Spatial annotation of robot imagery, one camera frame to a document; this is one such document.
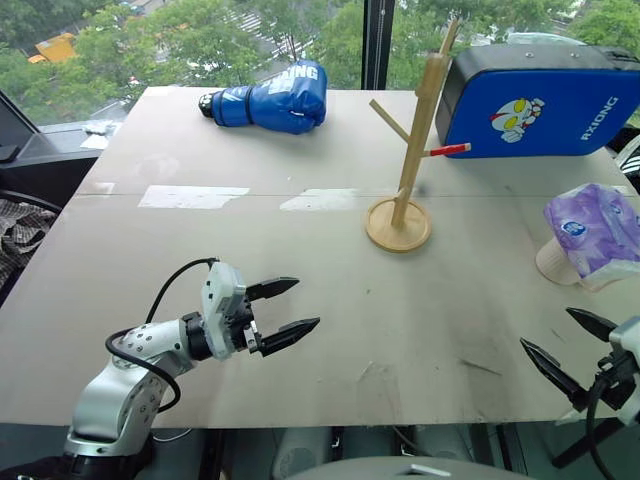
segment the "black wire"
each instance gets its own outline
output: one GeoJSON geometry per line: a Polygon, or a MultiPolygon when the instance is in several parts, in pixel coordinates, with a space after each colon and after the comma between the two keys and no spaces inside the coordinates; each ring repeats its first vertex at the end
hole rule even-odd
{"type": "Polygon", "coordinates": [[[144,323],[151,323],[151,321],[153,320],[153,316],[156,314],[156,310],[160,305],[160,301],[162,300],[162,297],[164,297],[164,294],[166,293],[167,289],[171,286],[171,284],[176,278],[178,278],[184,272],[189,270],[191,267],[200,265],[201,263],[206,263],[207,265],[209,265],[209,268],[211,268],[213,263],[217,261],[218,261],[217,258],[200,258],[199,260],[193,260],[192,262],[189,262],[186,265],[182,266],[180,269],[178,269],[173,275],[169,277],[169,279],[166,282],[164,282],[164,285],[158,292],[158,295],[156,295],[156,299],[154,300],[153,305],[151,305],[151,309],[149,310],[149,313],[147,314],[147,319],[144,321],[144,323]]]}
{"type": "Polygon", "coordinates": [[[598,467],[598,470],[600,470],[607,480],[615,480],[615,477],[604,464],[602,458],[600,458],[598,444],[596,443],[596,438],[593,433],[598,401],[607,388],[609,388],[609,382],[603,378],[599,378],[593,384],[593,388],[589,393],[589,406],[587,407],[587,441],[589,442],[589,453],[591,453],[591,458],[593,458],[593,462],[596,464],[596,467],[598,467]]]}
{"type": "MultiPolygon", "coordinates": [[[[169,277],[169,279],[164,283],[164,285],[162,286],[162,288],[160,289],[160,291],[156,295],[156,299],[154,300],[153,305],[151,306],[151,309],[149,310],[149,313],[147,314],[147,319],[145,320],[144,323],[145,324],[151,323],[151,321],[153,320],[153,316],[155,315],[156,310],[158,309],[158,306],[160,305],[160,302],[162,301],[162,297],[164,297],[164,294],[166,293],[167,289],[169,288],[169,286],[173,283],[173,281],[176,278],[178,278],[180,275],[182,275],[185,271],[189,270],[191,267],[194,267],[196,265],[200,265],[202,263],[206,263],[209,266],[209,269],[211,269],[211,267],[213,266],[214,262],[217,262],[217,261],[218,261],[217,258],[201,258],[199,260],[193,260],[193,261],[187,263],[186,265],[182,266],[180,269],[178,269],[173,275],[171,275],[169,277]]],[[[133,363],[134,365],[137,365],[139,367],[145,368],[145,369],[149,370],[150,372],[155,373],[160,378],[162,378],[165,382],[167,382],[167,384],[171,387],[171,390],[173,390],[173,399],[171,399],[171,401],[169,403],[167,403],[166,405],[163,405],[160,408],[158,408],[158,413],[165,412],[165,411],[169,410],[171,407],[173,407],[174,405],[176,405],[180,401],[180,397],[182,396],[182,392],[180,391],[180,386],[173,379],[171,374],[169,374],[166,370],[163,370],[162,368],[160,368],[160,367],[158,367],[158,366],[156,366],[156,365],[154,365],[152,363],[149,363],[146,360],[142,360],[141,358],[138,358],[138,357],[135,357],[133,355],[130,355],[130,354],[120,350],[119,348],[117,348],[116,346],[113,345],[113,341],[116,338],[126,335],[130,330],[132,330],[132,329],[131,328],[127,328],[126,330],[120,330],[119,332],[116,332],[116,333],[114,333],[112,335],[109,335],[109,338],[107,338],[105,340],[105,342],[104,342],[104,346],[109,351],[109,353],[111,353],[113,356],[122,358],[123,360],[126,360],[127,362],[130,362],[130,363],[133,363]]]]}

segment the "boxing glove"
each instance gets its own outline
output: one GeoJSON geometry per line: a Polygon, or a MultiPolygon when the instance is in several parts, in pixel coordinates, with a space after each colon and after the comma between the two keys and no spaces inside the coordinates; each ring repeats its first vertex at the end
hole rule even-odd
{"type": "Polygon", "coordinates": [[[269,130],[305,133],[324,121],[327,74],[300,60],[261,85],[231,87],[200,97],[205,117],[223,127],[256,124],[269,130]]]}

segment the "white tabletop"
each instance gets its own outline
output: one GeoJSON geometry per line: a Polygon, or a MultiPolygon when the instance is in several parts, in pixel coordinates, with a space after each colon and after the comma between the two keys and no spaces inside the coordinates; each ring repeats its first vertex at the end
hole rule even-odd
{"type": "MultiPolygon", "coordinates": [[[[0,310],[0,422],[69,423],[107,361],[104,338],[142,323],[164,280],[204,256],[220,256],[248,283],[300,278],[255,303],[265,333],[301,318],[321,323],[266,359],[242,352],[203,362],[180,377],[183,400],[158,426],[555,419],[569,403],[519,338],[547,348],[588,386],[606,345],[563,309],[617,322],[638,313],[638,278],[591,294],[550,283],[533,262],[551,235],[541,212],[554,195],[588,181],[622,185],[640,209],[603,151],[431,159],[416,198],[433,217],[433,235],[397,255],[375,247],[363,228],[367,208],[394,189],[404,153],[367,102],[377,98],[408,128],[411,92],[330,92],[326,124],[294,137],[216,127],[196,109],[202,89],[154,90],[0,310]],[[220,208],[150,208],[143,199],[151,185],[249,190],[220,208]],[[325,196],[296,199],[305,189],[325,196]]],[[[176,282],[157,319],[198,310],[204,276],[196,269],[176,282]]]]}

